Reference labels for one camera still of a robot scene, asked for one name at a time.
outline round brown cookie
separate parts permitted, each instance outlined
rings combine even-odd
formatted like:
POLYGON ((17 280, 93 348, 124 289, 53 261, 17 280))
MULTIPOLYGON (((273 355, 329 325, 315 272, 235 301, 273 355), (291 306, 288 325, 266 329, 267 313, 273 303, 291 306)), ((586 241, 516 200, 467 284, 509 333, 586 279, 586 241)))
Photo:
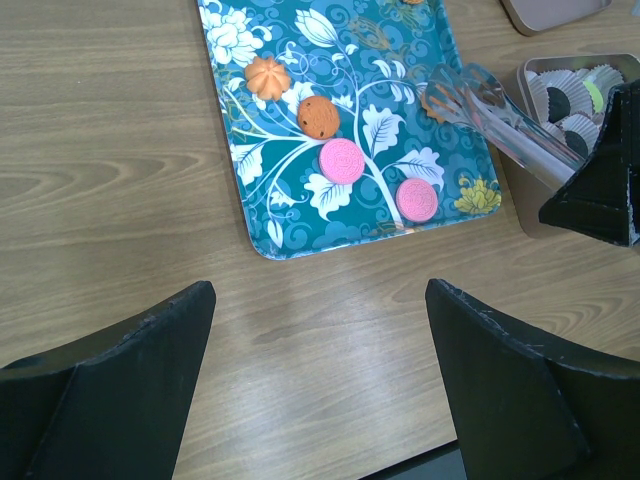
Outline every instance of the round brown cookie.
POLYGON ((316 95, 300 102, 298 125, 311 138, 326 140, 333 137, 340 128, 340 115, 331 100, 316 95))

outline tongs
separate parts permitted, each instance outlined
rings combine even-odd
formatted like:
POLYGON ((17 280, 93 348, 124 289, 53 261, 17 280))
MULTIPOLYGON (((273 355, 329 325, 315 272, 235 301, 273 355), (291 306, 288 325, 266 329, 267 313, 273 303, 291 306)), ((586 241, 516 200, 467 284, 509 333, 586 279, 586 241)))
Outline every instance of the tongs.
POLYGON ((586 161, 520 111, 478 64, 459 74, 438 65, 423 95, 432 113, 480 133, 554 192, 586 161))

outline tabletop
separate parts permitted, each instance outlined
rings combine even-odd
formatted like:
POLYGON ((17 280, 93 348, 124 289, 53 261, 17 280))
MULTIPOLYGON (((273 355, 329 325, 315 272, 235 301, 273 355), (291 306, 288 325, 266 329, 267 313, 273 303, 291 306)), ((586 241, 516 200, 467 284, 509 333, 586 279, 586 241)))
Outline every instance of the tabletop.
MULTIPOLYGON (((640 54, 632 0, 534 38, 498 0, 447 0, 463 60, 640 54)), ((195 0, 0 5, 0 364, 198 279, 218 305, 180 480, 354 479, 455 438, 430 278, 640 360, 640 256, 495 215, 273 262, 252 248, 195 0)))

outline pink cookie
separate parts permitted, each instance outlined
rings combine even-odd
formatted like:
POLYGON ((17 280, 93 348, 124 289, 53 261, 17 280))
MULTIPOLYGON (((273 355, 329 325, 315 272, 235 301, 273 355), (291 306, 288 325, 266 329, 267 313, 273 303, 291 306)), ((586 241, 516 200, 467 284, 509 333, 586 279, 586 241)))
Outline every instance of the pink cookie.
POLYGON ((407 220, 424 223, 438 211, 438 194, 424 180, 410 178, 398 187, 396 205, 407 220))
POLYGON ((346 138, 329 140, 320 151, 320 170, 333 183, 355 183, 364 173, 362 150, 346 138))

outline metal container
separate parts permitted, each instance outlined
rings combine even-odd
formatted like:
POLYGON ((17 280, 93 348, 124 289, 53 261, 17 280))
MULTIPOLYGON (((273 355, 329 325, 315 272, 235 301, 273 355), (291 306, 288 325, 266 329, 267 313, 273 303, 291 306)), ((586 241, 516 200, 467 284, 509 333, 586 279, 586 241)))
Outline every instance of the metal container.
MULTIPOLYGON (((583 55, 533 58, 521 65, 503 84, 513 102, 536 122, 542 123, 543 120, 536 111, 525 77, 527 70, 542 73, 549 70, 593 68, 603 64, 611 65, 619 70, 627 82, 640 78, 640 60, 633 55, 583 55)), ((533 238, 545 238, 566 232, 560 228, 543 225, 538 220, 538 211, 555 192, 549 190, 525 169, 520 168, 508 156, 502 153, 500 156, 522 230, 533 238)))
POLYGON ((513 25, 533 36, 601 12, 613 0, 502 0, 513 25))

